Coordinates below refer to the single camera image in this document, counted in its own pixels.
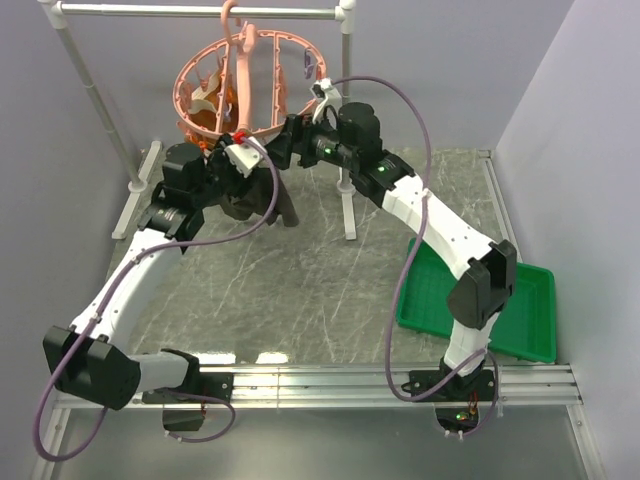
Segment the marble floor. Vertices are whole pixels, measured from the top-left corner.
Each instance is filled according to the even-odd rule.
[[[395,153],[416,169],[425,166],[419,150]],[[157,168],[152,182],[160,178]],[[356,195],[358,239],[347,242],[336,179],[337,169],[329,165],[292,168],[283,180],[298,227],[285,228],[279,220],[237,242],[188,250],[142,315],[130,351],[172,347],[229,354],[227,361],[237,363],[381,362],[392,291],[412,232]],[[474,228],[501,238],[477,151],[436,151],[431,189]],[[250,225],[219,208],[208,209],[205,219],[198,238]],[[126,241],[116,246],[113,265],[126,249]],[[393,359],[437,361],[446,345],[396,327]]]

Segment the horizontal bar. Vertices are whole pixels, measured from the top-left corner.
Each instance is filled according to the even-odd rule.
[[[396,368],[393,382],[399,387],[409,380],[411,370],[437,370],[437,365]],[[233,406],[260,408],[396,408],[415,406],[401,402],[389,390],[384,369],[379,365],[342,366],[218,366],[202,367],[206,372],[234,373]],[[500,370],[500,396],[505,405],[580,405],[582,400],[568,366],[507,366]],[[464,403],[421,403],[420,405],[464,406]],[[136,395],[125,408],[197,409],[199,404],[143,404]],[[98,405],[70,395],[61,395],[56,408],[98,408]]]
[[[118,5],[58,2],[54,12],[65,15],[106,15],[113,17],[213,17],[222,7],[190,5]],[[280,20],[339,20],[335,8],[233,7],[231,18]]]

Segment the metal rack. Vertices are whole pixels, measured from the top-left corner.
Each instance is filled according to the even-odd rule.
[[[208,6],[169,6],[169,5],[109,5],[109,4],[74,4],[55,0],[39,0],[44,11],[55,29],[69,58],[91,99],[91,103],[98,114],[105,132],[109,136],[116,155],[129,176],[129,198],[124,206],[120,219],[111,236],[123,239],[126,236],[134,212],[140,202],[141,194],[147,189],[147,180],[153,165],[162,151],[160,142],[153,142],[145,159],[138,168],[138,158],[131,155],[124,146],[122,136],[118,131],[102,95],[98,90],[87,65],[76,46],[69,30],[66,17],[68,15],[94,15],[112,17],[188,17],[188,18],[220,18],[222,7]],[[342,33],[342,77],[351,75],[351,36],[353,35],[356,0],[340,0],[335,8],[272,8],[272,7],[234,7],[230,17],[247,19],[281,19],[281,20],[333,20],[340,22]],[[343,101],[349,99],[349,87],[345,83],[342,87]],[[345,236],[347,240],[355,240],[356,224],[353,212],[353,195],[355,188],[351,184],[348,171],[340,172],[338,191],[342,196]]]

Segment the cable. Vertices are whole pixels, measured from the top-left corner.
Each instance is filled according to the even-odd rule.
[[[400,98],[402,98],[402,100],[404,100],[404,102],[407,104],[407,106],[411,109],[411,111],[413,112],[413,115],[416,117],[416,120],[418,120],[418,124],[420,125],[420,130],[422,131],[422,135],[424,137],[424,144],[427,150],[427,166],[426,169],[424,171],[424,173],[422,175],[420,175],[420,178],[422,179],[422,185],[424,186],[424,188],[428,188],[429,187],[429,180],[431,177],[431,140],[429,139],[429,132],[427,131],[427,126],[424,123],[424,120],[422,118],[422,115],[420,115],[420,112],[418,111],[418,109],[416,108],[416,106],[413,104],[413,102],[411,101],[411,99],[409,99],[409,97],[407,97],[407,95],[400,90],[398,87],[396,87],[393,83],[388,82],[387,80],[384,80],[382,78],[379,77],[374,77],[374,76],[366,76],[366,75],[354,75],[351,77],[346,77],[346,78],[341,78],[339,80],[336,80],[333,82],[334,85],[339,85],[341,83],[346,83],[346,82],[352,82],[352,81],[369,81],[369,82],[374,82],[374,83],[378,83],[381,85],[384,85],[388,88],[390,88],[391,90],[393,90],[395,93],[397,93]],[[404,282],[407,278],[407,274],[409,273],[409,269],[411,268],[411,265],[413,264],[414,259],[416,258],[416,255],[418,254],[418,249],[420,248],[420,245],[422,244],[422,239],[424,238],[424,234],[425,231],[427,230],[427,220],[429,217],[429,206],[428,206],[428,197],[427,195],[424,195],[422,197],[422,218],[420,220],[420,228],[418,229],[418,233],[416,234],[416,239],[417,241],[414,242],[413,244],[413,248],[411,249],[411,251],[409,252],[409,255],[407,257],[407,260],[404,264],[404,266],[402,267],[402,271],[400,273],[400,278],[398,279],[398,283],[396,284],[396,287],[393,291],[393,299],[391,300],[391,314],[389,316],[389,323],[387,324],[387,328],[385,331],[385,350],[384,350],[384,370],[385,370],[385,376],[387,379],[387,384],[389,385],[389,389],[391,390],[391,393],[393,393],[393,395],[398,399],[398,400],[402,400],[403,402],[420,402],[424,399],[426,399],[427,397],[430,397],[431,395],[433,395],[435,392],[437,392],[438,390],[440,390],[443,386],[445,386],[447,384],[447,382],[449,382],[449,380],[451,380],[460,370],[462,370],[462,368],[464,368],[469,362],[471,362],[473,359],[479,357],[480,355],[484,355],[485,353],[489,354],[489,356],[491,357],[493,363],[494,363],[494,368],[495,368],[495,376],[496,376],[496,380],[495,382],[497,382],[498,380],[498,363],[495,361],[495,357],[493,356],[493,354],[491,354],[488,349],[479,349],[477,351],[475,351],[473,354],[471,354],[464,362],[462,362],[460,365],[458,365],[456,368],[454,368],[447,376],[445,376],[440,382],[438,382],[436,385],[434,385],[432,388],[430,388],[429,390],[427,390],[426,392],[421,393],[420,395],[416,395],[415,397],[407,397],[405,395],[402,395],[402,393],[396,388],[396,386],[393,383],[393,375],[391,372],[391,345],[392,345],[392,335],[393,335],[393,324],[396,318],[396,312],[398,310],[398,302],[400,300],[400,292],[402,290],[402,285],[404,285]],[[495,409],[496,403],[498,401],[498,384],[496,383],[496,388],[495,388],[495,395],[494,395],[494,400],[491,404],[491,408],[489,411],[489,414],[487,415],[487,417],[493,412],[493,410]],[[474,428],[473,430],[471,430],[470,432],[467,432],[466,435],[469,435],[475,431],[477,431],[481,426],[484,425],[484,420],[482,422],[480,422],[478,424],[478,426],[476,428]]]
[[[87,326],[84,328],[84,330],[80,333],[76,341],[73,342],[73,344],[71,345],[67,353],[62,357],[62,360],[60,360],[60,363],[51,374],[51,378],[49,378],[49,381],[47,382],[47,385],[45,386],[44,391],[40,396],[40,401],[38,402],[38,407],[36,409],[36,414],[33,422],[33,428],[31,430],[31,437],[33,440],[33,444],[36,448],[36,451],[38,452],[38,455],[40,455],[43,459],[49,462],[63,462],[65,460],[69,460],[77,456],[89,446],[89,444],[92,442],[92,440],[95,438],[96,434],[98,433],[100,426],[102,425],[102,422],[108,410],[106,407],[102,409],[100,416],[98,417],[98,421],[96,422],[96,426],[94,427],[93,431],[91,432],[87,440],[85,440],[75,450],[62,455],[53,455],[49,453],[45,449],[44,445],[42,444],[42,439],[40,438],[40,423],[42,421],[42,415],[44,413],[44,410],[47,404],[47,399],[51,394],[51,390],[53,390],[55,383],[60,379],[60,376],[62,375],[62,372],[66,368],[69,361],[71,360],[71,357],[73,357],[76,351],[80,348],[80,345],[82,345],[82,342],[91,334],[91,332],[94,330],[96,325],[102,319],[102,315],[107,309],[107,306],[109,305],[109,302],[113,298],[113,295],[115,294],[116,290],[118,289],[118,287],[120,286],[124,278],[129,274],[129,272],[131,272],[131,270],[133,270],[133,268],[136,265],[138,265],[145,257],[151,255],[152,253],[159,252],[161,250],[166,250],[168,248],[179,248],[179,247],[203,247],[207,245],[219,245],[221,243],[227,243],[227,242],[231,242],[231,241],[246,237],[247,235],[250,235],[253,232],[255,232],[262,225],[264,225],[267,219],[269,218],[269,216],[271,215],[271,213],[273,212],[273,210],[275,209],[276,200],[278,199],[278,171],[276,170],[276,167],[273,161],[269,157],[267,150],[260,143],[247,137],[244,137],[242,141],[244,143],[251,144],[253,148],[255,148],[256,150],[258,150],[258,152],[260,152],[260,154],[264,158],[271,172],[271,177],[273,179],[273,195],[271,196],[271,202],[267,207],[267,211],[254,225],[252,225],[251,227],[249,227],[243,232],[237,233],[235,235],[229,235],[228,237],[219,238],[219,239],[191,240],[191,241],[171,242],[171,243],[165,243],[162,245],[156,245],[155,247],[148,248],[147,250],[136,255],[129,263],[127,263],[122,268],[122,270],[120,270],[120,272],[113,279],[113,282],[111,282],[111,285],[109,286],[106,293],[104,294],[104,297],[102,297],[102,300],[98,304],[98,307],[96,308],[96,312],[93,314],[93,317],[91,318]],[[210,397],[201,397],[200,399],[201,400],[206,399],[205,401],[210,401],[212,403],[222,403],[223,405],[227,406],[231,411],[231,421],[221,431],[221,433],[219,433],[218,435],[213,435],[211,437],[208,437],[207,439],[200,439],[199,442],[219,438],[220,436],[224,435],[224,433],[229,431],[229,429],[233,425],[233,422],[236,418],[235,411],[233,410],[233,407],[230,404],[222,400],[218,401],[218,399],[213,399]]]
[[[182,442],[182,443],[206,443],[206,442],[210,442],[211,440],[215,440],[217,438],[220,438],[222,435],[224,435],[229,430],[231,430],[231,427],[233,426],[233,422],[235,422],[235,420],[236,420],[236,409],[233,408],[233,406],[229,402],[227,402],[225,400],[222,400],[221,398],[205,397],[203,395],[192,395],[190,393],[187,394],[187,393],[175,392],[175,391],[170,390],[168,388],[164,388],[164,389],[162,389],[162,391],[164,391],[166,393],[169,393],[171,395],[175,395],[177,397],[188,398],[190,400],[199,400],[201,402],[217,403],[217,404],[220,404],[220,405],[224,405],[231,412],[231,418],[229,419],[229,423],[227,423],[227,426],[224,427],[222,430],[220,430],[215,435],[211,435],[209,437],[187,438],[187,437],[180,436],[177,433],[173,433],[173,432],[169,432],[169,431],[166,432],[167,436],[169,436],[171,438],[175,438],[178,442]]]

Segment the purple cable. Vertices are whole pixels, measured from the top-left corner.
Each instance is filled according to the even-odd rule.
[[[33,428],[31,430],[31,437],[32,437],[32,440],[33,440],[33,444],[34,444],[34,446],[36,448],[36,451],[38,452],[38,455],[40,455],[45,460],[47,460],[49,462],[63,462],[65,460],[69,460],[69,459],[77,456],[78,454],[80,454],[82,451],[84,451],[89,446],[91,441],[95,438],[96,434],[98,433],[98,430],[100,429],[100,426],[102,425],[102,421],[104,420],[104,417],[105,417],[105,415],[107,413],[107,408],[106,407],[101,411],[100,416],[98,417],[98,422],[96,423],[96,426],[94,427],[94,430],[89,435],[89,438],[87,438],[87,440],[85,440],[82,443],[82,445],[80,445],[78,448],[76,448],[72,452],[69,452],[69,453],[66,453],[66,454],[62,454],[62,455],[52,455],[51,453],[47,452],[47,450],[44,448],[44,445],[42,444],[42,439],[40,438],[40,422],[42,421],[42,415],[44,413],[44,409],[45,409],[45,406],[46,406],[46,403],[47,403],[47,399],[49,398],[49,395],[51,394],[51,390],[53,390],[53,388],[55,386],[55,383],[60,378],[60,375],[62,375],[62,372],[65,369],[65,367],[67,366],[67,364],[69,363],[69,361],[71,360],[71,357],[73,357],[73,355],[78,350],[78,348],[80,348],[80,345],[82,344],[84,339],[87,338],[91,334],[93,329],[98,324],[99,320],[102,318],[102,314],[107,309],[107,306],[109,305],[109,302],[111,301],[111,299],[113,298],[113,295],[115,294],[116,290],[118,289],[118,286],[122,283],[122,280],[124,280],[124,278],[127,276],[127,274],[136,265],[138,265],[140,263],[140,261],[142,261],[143,258],[145,258],[145,257],[147,257],[147,256],[149,256],[149,255],[151,255],[151,254],[153,254],[155,252],[159,252],[161,250],[166,250],[168,248],[178,248],[178,247],[202,247],[202,246],[207,246],[207,245],[219,245],[221,243],[227,243],[227,242],[231,242],[233,240],[238,240],[240,238],[246,237],[247,235],[250,235],[253,232],[255,232],[262,225],[264,225],[265,222],[267,221],[267,219],[269,218],[269,216],[271,215],[271,213],[273,212],[273,210],[275,209],[276,200],[278,199],[278,171],[276,170],[276,167],[273,164],[273,161],[271,160],[271,158],[269,158],[269,154],[267,153],[267,150],[260,143],[258,143],[257,141],[252,141],[251,139],[247,139],[247,138],[244,138],[243,142],[251,144],[252,147],[254,147],[256,150],[258,150],[258,152],[260,152],[260,154],[262,154],[265,162],[267,163],[267,166],[269,167],[269,170],[271,171],[271,176],[272,176],[272,179],[273,179],[273,195],[271,196],[271,202],[269,203],[267,211],[260,218],[260,220],[258,220],[254,225],[252,225],[251,227],[249,227],[247,230],[245,230],[243,232],[237,233],[235,235],[230,235],[230,236],[225,237],[225,238],[220,238],[220,239],[192,240],[192,241],[185,241],[185,242],[171,242],[171,243],[165,243],[165,244],[162,244],[162,245],[156,245],[155,247],[151,247],[151,248],[145,250],[144,252],[136,255],[133,258],[133,260],[131,260],[129,263],[127,263],[122,268],[122,270],[120,270],[120,272],[116,275],[116,277],[113,279],[113,282],[111,283],[111,285],[107,289],[104,297],[102,298],[102,300],[98,304],[98,308],[96,308],[96,312],[94,314],[94,318],[92,318],[92,320],[89,321],[89,323],[87,324],[85,329],[82,331],[82,333],[80,333],[80,335],[78,336],[76,341],[73,342],[73,345],[71,345],[71,347],[69,348],[67,353],[62,357],[62,360],[60,360],[60,363],[58,364],[56,369],[51,374],[51,378],[47,382],[47,385],[45,386],[45,389],[42,392],[42,395],[40,397],[40,401],[38,402],[38,407],[37,407],[35,418],[34,418],[34,422],[33,422]],[[230,411],[231,411],[231,421],[229,422],[229,424],[219,434],[213,435],[213,436],[208,437],[206,439],[199,439],[198,442],[191,441],[190,443],[200,443],[200,442],[205,442],[205,441],[208,441],[208,440],[214,440],[215,438],[219,438],[220,436],[224,435],[226,432],[229,431],[229,429],[233,425],[233,422],[234,422],[234,420],[236,418],[235,410],[233,409],[233,407],[229,403],[224,402],[222,400],[210,398],[210,397],[200,397],[199,399],[207,401],[207,402],[212,402],[212,403],[221,403],[221,404],[225,405],[226,407],[228,407],[230,409]]]
[[[210,442],[211,440],[215,440],[217,438],[220,438],[222,435],[224,435],[229,430],[231,430],[231,427],[233,426],[233,422],[235,422],[235,420],[236,420],[236,409],[233,408],[233,406],[229,402],[227,402],[225,400],[222,400],[220,398],[205,397],[205,396],[202,396],[202,395],[192,395],[190,393],[187,394],[187,393],[175,392],[173,390],[169,390],[168,388],[163,389],[163,391],[166,392],[166,393],[169,393],[171,395],[175,395],[177,397],[188,398],[190,400],[199,400],[201,402],[207,402],[207,403],[218,403],[220,405],[224,405],[225,407],[227,407],[229,409],[229,411],[231,412],[231,418],[229,419],[229,423],[227,423],[227,426],[224,427],[222,430],[220,430],[215,435],[211,435],[209,437],[187,438],[187,437],[182,437],[182,436],[178,435],[177,433],[167,432],[168,436],[170,436],[171,438],[175,438],[179,442],[183,442],[183,443],[206,443],[206,442]]]
[[[422,131],[422,135],[424,137],[424,143],[425,143],[425,147],[427,150],[427,167],[425,169],[424,174],[422,174],[420,176],[420,178],[422,179],[422,185],[424,186],[424,188],[428,188],[429,187],[429,180],[430,180],[430,176],[431,176],[431,141],[429,139],[429,132],[427,131],[427,126],[424,123],[424,120],[422,118],[422,115],[420,115],[420,112],[418,111],[418,109],[416,108],[416,106],[413,104],[413,102],[409,99],[409,97],[407,97],[407,95],[400,90],[398,87],[396,87],[394,84],[392,84],[391,82],[388,82],[382,78],[378,78],[378,77],[373,77],[373,76],[363,76],[363,75],[355,75],[355,76],[351,76],[351,77],[346,77],[346,78],[341,78],[339,80],[336,80],[333,82],[334,85],[339,85],[341,83],[346,83],[346,82],[351,82],[351,81],[356,81],[356,80],[365,80],[365,81],[369,81],[369,82],[374,82],[374,83],[379,83],[381,85],[384,85],[388,88],[390,88],[391,90],[393,90],[394,92],[396,92],[400,98],[402,98],[402,100],[404,100],[404,102],[407,104],[407,106],[411,109],[411,111],[413,112],[413,115],[416,117],[416,120],[418,120],[418,124],[420,125],[420,130]],[[420,402],[424,399],[426,399],[427,397],[430,397],[431,395],[433,395],[434,393],[436,393],[438,390],[440,390],[442,387],[444,387],[460,370],[462,370],[469,362],[471,362],[473,359],[479,357],[480,355],[484,355],[485,353],[489,353],[488,349],[480,349],[475,351],[473,354],[471,354],[471,356],[469,356],[464,362],[462,362],[460,365],[458,365],[456,368],[454,368],[446,377],[444,377],[440,382],[438,382],[436,385],[434,385],[432,388],[430,388],[429,390],[427,390],[426,392],[421,393],[420,395],[416,395],[415,397],[407,397],[405,395],[402,395],[402,393],[396,388],[396,386],[393,383],[393,374],[391,372],[391,339],[392,339],[392,335],[393,335],[393,324],[394,324],[394,320],[396,318],[396,312],[398,310],[398,302],[400,300],[400,291],[402,290],[402,285],[404,285],[404,282],[407,278],[407,274],[409,273],[409,269],[411,268],[411,265],[413,264],[414,259],[416,258],[416,255],[418,254],[418,249],[420,248],[420,245],[422,244],[422,239],[424,238],[424,233],[427,230],[427,220],[429,217],[429,207],[428,207],[428,203],[427,203],[427,196],[423,196],[422,197],[422,218],[420,220],[420,228],[418,229],[418,233],[416,234],[416,238],[417,241],[414,242],[413,244],[413,248],[411,249],[411,251],[409,252],[409,256],[407,257],[407,261],[404,264],[404,267],[402,268],[402,271],[400,273],[400,278],[398,279],[398,283],[396,284],[396,287],[393,291],[393,299],[391,300],[391,315],[389,317],[389,323],[387,324],[387,328],[385,331],[385,355],[384,355],[384,370],[385,370],[385,376],[387,378],[387,384],[389,385],[389,389],[391,390],[391,393],[393,393],[393,395],[398,399],[398,400],[402,400],[403,402]],[[492,361],[494,363],[494,367],[495,367],[495,377],[496,380],[495,382],[497,382],[498,380],[498,363],[495,361],[495,357],[493,357],[492,354],[490,354]],[[487,414],[486,417],[488,417],[494,410],[495,405],[497,403],[498,400],[498,384],[496,383],[496,389],[495,389],[495,395],[494,395],[494,399],[493,402],[491,404],[491,408],[489,413]],[[484,420],[482,422],[480,422],[478,424],[478,426],[476,426],[473,430],[467,432],[465,435],[469,435],[472,434],[474,432],[476,432],[481,426],[484,425]]]

